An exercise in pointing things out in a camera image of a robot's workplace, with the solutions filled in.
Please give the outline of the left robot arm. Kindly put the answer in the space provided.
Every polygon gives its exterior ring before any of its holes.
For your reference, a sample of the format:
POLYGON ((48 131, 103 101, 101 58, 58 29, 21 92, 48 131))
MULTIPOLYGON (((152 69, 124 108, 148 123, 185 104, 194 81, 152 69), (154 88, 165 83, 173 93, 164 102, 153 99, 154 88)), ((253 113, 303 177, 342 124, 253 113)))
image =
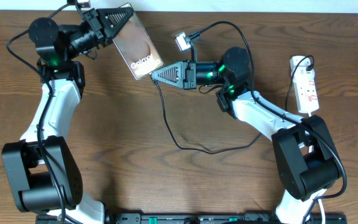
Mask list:
POLYGON ((17 209, 35 213, 37 223, 115 221, 102 202, 84 193, 67 136, 86 85, 77 57, 110 45, 133 15, 130 6, 88 9, 79 25, 40 17, 25 32, 39 55, 33 70, 42 99, 27 131, 5 144, 1 156, 17 209))

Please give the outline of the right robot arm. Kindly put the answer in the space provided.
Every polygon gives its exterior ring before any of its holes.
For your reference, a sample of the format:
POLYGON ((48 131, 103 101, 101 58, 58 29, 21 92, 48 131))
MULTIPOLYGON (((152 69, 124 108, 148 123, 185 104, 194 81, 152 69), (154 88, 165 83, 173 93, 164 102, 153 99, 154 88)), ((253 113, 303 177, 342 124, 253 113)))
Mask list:
POLYGON ((217 102, 223 112, 253 126, 273 144, 278 174, 285 192, 275 209, 281 223, 327 223, 322 214, 315 219, 314 205, 327 198, 325 192, 338 179, 346 180, 324 120, 291 114, 264 99, 249 84, 250 55, 232 47, 218 62, 179 60, 155 70, 155 84, 166 83, 184 90, 217 84, 217 102))

